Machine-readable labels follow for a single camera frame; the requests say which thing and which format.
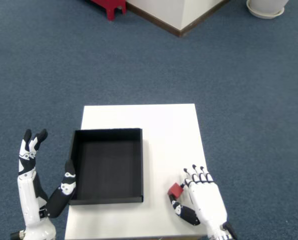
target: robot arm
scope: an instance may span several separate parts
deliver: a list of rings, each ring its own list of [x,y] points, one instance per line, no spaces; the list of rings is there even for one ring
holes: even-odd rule
[[[28,129],[19,151],[18,190],[25,231],[12,233],[11,239],[54,240],[56,228],[49,220],[56,218],[66,207],[76,188],[76,174],[71,160],[65,164],[65,174],[60,186],[50,198],[41,187],[36,171],[36,154],[48,133],[43,129],[31,139]]]
[[[227,222],[227,211],[219,188],[207,169],[193,165],[191,169],[185,168],[184,171],[187,173],[187,178],[181,186],[175,183],[169,189],[169,197],[173,195],[178,198],[183,192],[182,188],[187,186],[194,208],[194,211],[192,210],[194,214],[191,212],[190,217],[193,219],[193,216],[196,215],[197,219],[206,226],[209,239],[236,240],[237,235]],[[177,215],[190,222],[188,217]]]
[[[36,154],[48,133],[44,129],[30,141],[31,135],[32,133],[28,129],[21,142],[17,179],[20,204],[26,226],[40,222],[44,206],[48,201],[48,196],[42,189],[39,175],[36,172]]]

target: table top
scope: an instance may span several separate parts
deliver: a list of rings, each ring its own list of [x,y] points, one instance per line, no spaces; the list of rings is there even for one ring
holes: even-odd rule
[[[183,168],[206,161],[194,104],[85,106],[81,129],[142,128],[142,203],[70,205],[66,240],[201,236],[206,229],[179,218],[167,191]],[[185,187],[179,201],[192,207]]]

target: black box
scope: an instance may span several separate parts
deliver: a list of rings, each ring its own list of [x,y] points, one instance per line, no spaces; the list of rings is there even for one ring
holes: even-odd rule
[[[141,128],[76,130],[70,157],[76,174],[71,205],[141,203]]]

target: red block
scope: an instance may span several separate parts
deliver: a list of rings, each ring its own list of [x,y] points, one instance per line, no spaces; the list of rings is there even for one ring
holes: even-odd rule
[[[126,0],[91,0],[94,3],[100,5],[105,8],[107,12],[107,19],[112,21],[115,19],[115,9],[117,7],[122,8],[122,13],[126,13]]]
[[[168,190],[168,195],[174,195],[174,197],[177,199],[180,197],[180,195],[183,193],[183,188],[181,186],[179,186],[178,183],[175,183],[174,185],[172,185],[169,190]]]

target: white flower pot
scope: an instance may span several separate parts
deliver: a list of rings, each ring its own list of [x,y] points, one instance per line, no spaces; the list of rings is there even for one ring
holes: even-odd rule
[[[289,0],[247,0],[247,7],[251,14],[258,18],[273,19],[285,11]]]

